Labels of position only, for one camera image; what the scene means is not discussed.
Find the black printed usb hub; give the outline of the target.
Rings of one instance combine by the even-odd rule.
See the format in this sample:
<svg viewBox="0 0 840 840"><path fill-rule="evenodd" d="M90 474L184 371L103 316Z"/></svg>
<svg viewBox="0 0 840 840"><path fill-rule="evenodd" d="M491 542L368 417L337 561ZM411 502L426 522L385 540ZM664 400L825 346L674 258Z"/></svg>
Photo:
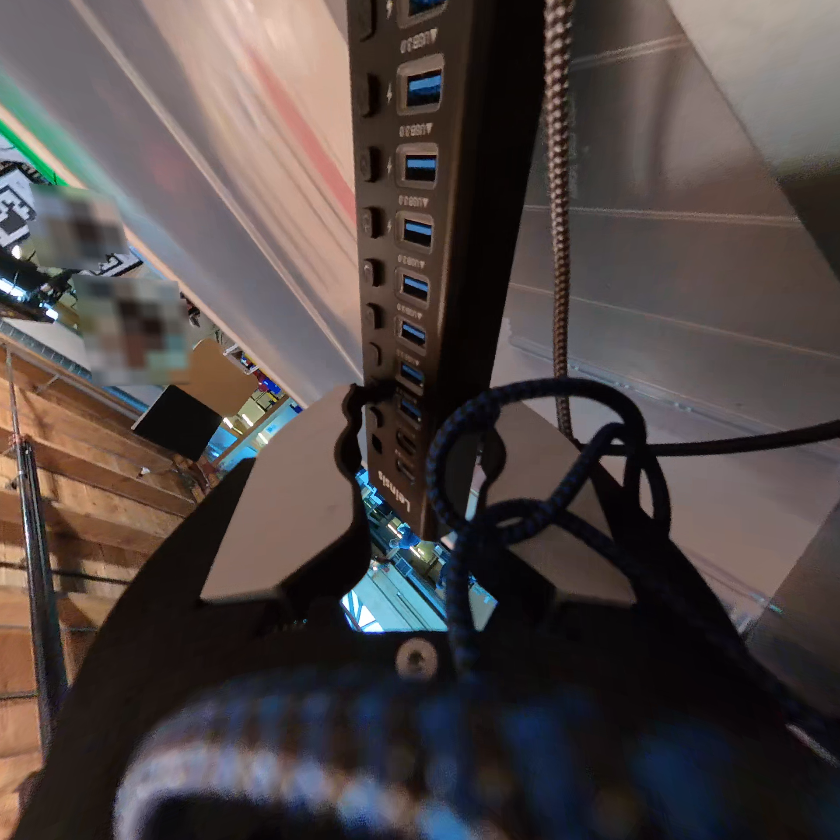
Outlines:
<svg viewBox="0 0 840 840"><path fill-rule="evenodd" d="M485 391L543 103L539 1L347 2L372 483L420 539L438 429Z"/></svg>

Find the metal pole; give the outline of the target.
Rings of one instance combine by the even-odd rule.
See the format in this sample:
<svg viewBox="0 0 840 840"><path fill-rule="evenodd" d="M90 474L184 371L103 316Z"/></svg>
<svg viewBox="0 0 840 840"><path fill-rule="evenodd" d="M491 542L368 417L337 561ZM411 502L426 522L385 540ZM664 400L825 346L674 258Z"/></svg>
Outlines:
<svg viewBox="0 0 840 840"><path fill-rule="evenodd" d="M17 493L24 531L28 604L35 663L38 727L43 759L55 736L57 718L68 689L67 663L49 560L46 520L40 494L35 450L23 435L18 418L14 357L5 348L12 448L17 464Z"/></svg>

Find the wooden beam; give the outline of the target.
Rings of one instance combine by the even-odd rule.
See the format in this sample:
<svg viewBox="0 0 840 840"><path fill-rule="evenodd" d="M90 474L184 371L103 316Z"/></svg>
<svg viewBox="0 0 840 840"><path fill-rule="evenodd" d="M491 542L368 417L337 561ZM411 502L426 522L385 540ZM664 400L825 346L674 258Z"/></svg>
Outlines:
<svg viewBox="0 0 840 840"><path fill-rule="evenodd" d="M163 539L207 487L187 462L131 430L118 399L2 334L2 838L18 823L18 787L40 768L35 651L14 423L35 450L49 566L69 679L95 633Z"/></svg>

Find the clear plastic tray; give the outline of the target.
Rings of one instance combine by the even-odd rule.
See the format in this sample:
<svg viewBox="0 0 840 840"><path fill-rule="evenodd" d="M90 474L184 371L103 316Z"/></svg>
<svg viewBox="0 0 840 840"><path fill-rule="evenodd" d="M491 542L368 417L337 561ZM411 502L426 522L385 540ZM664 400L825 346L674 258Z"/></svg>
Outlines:
<svg viewBox="0 0 840 840"><path fill-rule="evenodd" d="M361 374L346 2L2 2L2 117L295 396ZM838 418L838 2L578 2L570 362L666 442Z"/></svg>

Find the framed marker sign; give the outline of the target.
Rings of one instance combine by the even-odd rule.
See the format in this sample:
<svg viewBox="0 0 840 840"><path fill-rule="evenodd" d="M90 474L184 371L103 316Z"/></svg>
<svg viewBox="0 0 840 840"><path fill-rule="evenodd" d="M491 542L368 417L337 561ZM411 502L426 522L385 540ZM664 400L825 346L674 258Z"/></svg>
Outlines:
<svg viewBox="0 0 840 840"><path fill-rule="evenodd" d="M1 246L18 259L39 266L29 229L35 219L31 186L46 183L32 166L21 161L1 162ZM144 267L134 253L110 255L97 269L82 272L100 277L120 277Z"/></svg>

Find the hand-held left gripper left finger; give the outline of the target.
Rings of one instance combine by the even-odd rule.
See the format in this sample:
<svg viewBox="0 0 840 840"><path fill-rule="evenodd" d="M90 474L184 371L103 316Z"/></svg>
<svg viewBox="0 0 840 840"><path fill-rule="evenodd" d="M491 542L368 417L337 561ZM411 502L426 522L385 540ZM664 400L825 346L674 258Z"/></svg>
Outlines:
<svg viewBox="0 0 840 840"><path fill-rule="evenodd" d="M370 393L334 388L253 462L201 591L205 603L340 599L364 577L371 537L356 474Z"/></svg>

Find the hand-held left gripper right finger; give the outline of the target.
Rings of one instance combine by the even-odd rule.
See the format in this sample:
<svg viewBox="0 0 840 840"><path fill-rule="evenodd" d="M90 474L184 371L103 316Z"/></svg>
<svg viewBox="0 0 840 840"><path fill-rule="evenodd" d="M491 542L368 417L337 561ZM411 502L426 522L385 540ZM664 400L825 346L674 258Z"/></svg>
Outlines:
<svg viewBox="0 0 840 840"><path fill-rule="evenodd" d="M579 454L557 428L520 403L502 409L496 431L505 448L505 464L489 486L491 505L511 498L551 496ZM550 525L540 535L512 546L511 552L551 583L564 600L636 602L623 573L557 526Z"/></svg>

